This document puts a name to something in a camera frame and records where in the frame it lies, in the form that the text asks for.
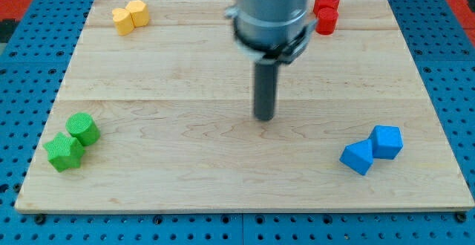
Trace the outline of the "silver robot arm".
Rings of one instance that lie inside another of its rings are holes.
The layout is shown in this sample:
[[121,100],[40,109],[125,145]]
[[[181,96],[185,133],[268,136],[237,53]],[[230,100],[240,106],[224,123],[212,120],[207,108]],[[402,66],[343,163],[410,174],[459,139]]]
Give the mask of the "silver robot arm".
[[256,65],[289,65],[307,48],[316,20],[308,0],[235,0],[226,8],[234,41]]

